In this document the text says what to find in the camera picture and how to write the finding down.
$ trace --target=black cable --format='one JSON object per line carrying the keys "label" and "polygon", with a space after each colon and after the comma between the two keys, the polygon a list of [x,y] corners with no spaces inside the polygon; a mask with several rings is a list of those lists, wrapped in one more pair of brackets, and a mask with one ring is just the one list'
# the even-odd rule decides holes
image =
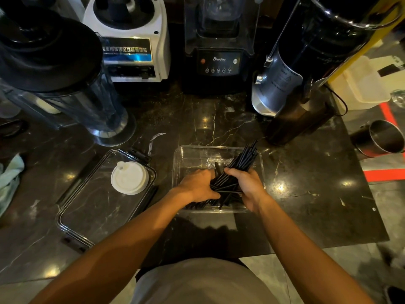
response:
{"label": "black cable", "polygon": [[343,105],[345,106],[346,112],[344,112],[343,114],[335,114],[336,116],[344,116],[347,114],[347,112],[349,111],[349,108],[347,107],[346,102],[337,94],[335,93],[329,86],[327,86],[326,84],[324,84],[324,87],[327,88],[328,91],[330,91],[332,94],[334,94],[337,98],[339,98],[339,100],[343,103]]}

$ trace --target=person's right hand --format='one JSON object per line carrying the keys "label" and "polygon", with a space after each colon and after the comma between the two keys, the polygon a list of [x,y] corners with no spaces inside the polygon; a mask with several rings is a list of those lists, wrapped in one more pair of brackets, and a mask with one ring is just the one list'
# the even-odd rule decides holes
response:
{"label": "person's right hand", "polygon": [[239,186],[243,191],[243,203],[247,209],[259,214],[260,203],[263,202],[266,197],[269,197],[269,195],[263,188],[263,184],[256,171],[251,168],[248,172],[244,172],[236,168],[226,167],[225,173],[238,179]]}

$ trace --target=blender control panel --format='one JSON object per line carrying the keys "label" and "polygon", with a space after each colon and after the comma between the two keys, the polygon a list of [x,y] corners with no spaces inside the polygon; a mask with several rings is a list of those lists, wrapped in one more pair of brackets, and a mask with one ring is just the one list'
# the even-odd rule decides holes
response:
{"label": "blender control panel", "polygon": [[239,74],[240,52],[198,51],[197,73],[205,76]]}

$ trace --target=forearm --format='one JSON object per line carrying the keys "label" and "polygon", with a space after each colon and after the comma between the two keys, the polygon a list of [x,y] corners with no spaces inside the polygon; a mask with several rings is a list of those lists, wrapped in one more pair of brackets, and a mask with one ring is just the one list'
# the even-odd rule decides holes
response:
{"label": "forearm", "polygon": [[161,201],[92,247],[41,291],[31,304],[110,303],[126,286],[170,223],[187,193],[172,189]]}
{"label": "forearm", "polygon": [[259,208],[268,240],[305,303],[373,303],[270,197]]}

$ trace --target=black lid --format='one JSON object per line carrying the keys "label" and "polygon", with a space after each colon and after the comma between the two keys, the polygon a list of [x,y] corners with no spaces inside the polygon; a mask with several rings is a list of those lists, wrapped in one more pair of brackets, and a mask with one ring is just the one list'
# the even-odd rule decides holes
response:
{"label": "black lid", "polygon": [[126,4],[131,0],[96,0],[94,14],[104,25],[113,29],[130,30],[142,27],[152,20],[155,6],[152,0],[133,0],[135,9],[129,12]]}
{"label": "black lid", "polygon": [[23,11],[30,18],[23,21],[24,27],[9,11],[0,18],[0,77],[35,93],[68,94],[90,84],[103,58],[98,36],[51,10],[26,7]]}

